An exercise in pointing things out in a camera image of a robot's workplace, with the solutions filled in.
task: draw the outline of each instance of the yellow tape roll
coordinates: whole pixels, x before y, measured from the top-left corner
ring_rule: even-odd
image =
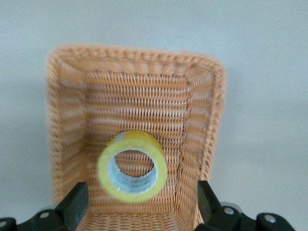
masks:
[[[154,163],[153,169],[141,177],[124,174],[116,165],[115,156],[136,150],[145,153]],[[160,143],[143,131],[124,131],[115,136],[98,160],[98,178],[112,196],[126,202],[143,202],[156,196],[167,180],[167,166]]]

